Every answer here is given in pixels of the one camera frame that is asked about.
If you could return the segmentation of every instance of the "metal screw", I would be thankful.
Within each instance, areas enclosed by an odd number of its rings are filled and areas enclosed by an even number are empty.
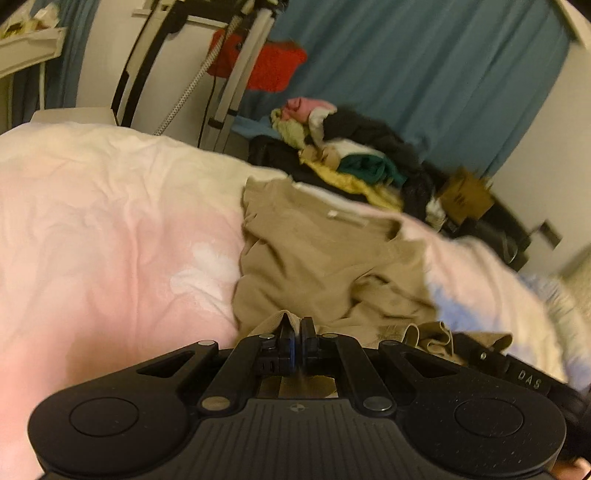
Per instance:
[[[385,411],[392,407],[392,400],[386,397],[368,397],[363,406],[371,411]]]
[[[303,406],[301,403],[294,403],[293,405],[290,406],[290,410],[294,411],[296,413],[304,411],[305,409],[306,409],[306,407]]]
[[[208,397],[201,402],[201,406],[209,411],[222,411],[230,406],[226,397]]]

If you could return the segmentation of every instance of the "pile of clothes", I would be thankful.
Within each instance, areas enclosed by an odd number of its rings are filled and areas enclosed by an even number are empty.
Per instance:
[[[270,137],[256,137],[250,163],[280,168],[296,181],[348,199],[443,223],[433,200],[433,182],[417,153],[386,123],[302,97],[288,100],[270,118],[290,148]]]

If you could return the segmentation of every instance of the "wall outlet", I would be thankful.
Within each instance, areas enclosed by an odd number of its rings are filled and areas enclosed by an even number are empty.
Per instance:
[[[552,246],[552,250],[554,250],[562,241],[562,235],[556,231],[556,228],[550,223],[549,220],[545,220],[544,223],[538,227],[537,231],[539,231],[539,233],[541,233],[542,236]]]

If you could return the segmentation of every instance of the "pink bedding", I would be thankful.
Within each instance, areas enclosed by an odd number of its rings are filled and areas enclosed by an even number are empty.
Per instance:
[[[201,339],[233,345],[249,176],[284,174],[118,127],[28,124],[0,137],[0,480],[41,474],[26,425],[48,395]],[[490,329],[515,328],[537,366],[564,378],[543,306],[514,275],[398,216],[427,241],[431,283]]]

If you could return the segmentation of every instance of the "blue curtain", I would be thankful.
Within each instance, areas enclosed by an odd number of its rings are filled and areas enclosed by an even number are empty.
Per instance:
[[[46,108],[76,106],[78,81],[92,21],[100,0],[54,0],[60,7],[58,27],[68,27],[60,57],[47,62]],[[36,0],[31,15],[51,0]],[[39,66],[18,72],[14,79],[13,124],[28,122],[39,105]]]
[[[259,119],[308,96],[386,121],[423,160],[497,171],[556,81],[571,35],[553,0],[291,0],[272,40],[308,53],[281,93],[247,92]]]

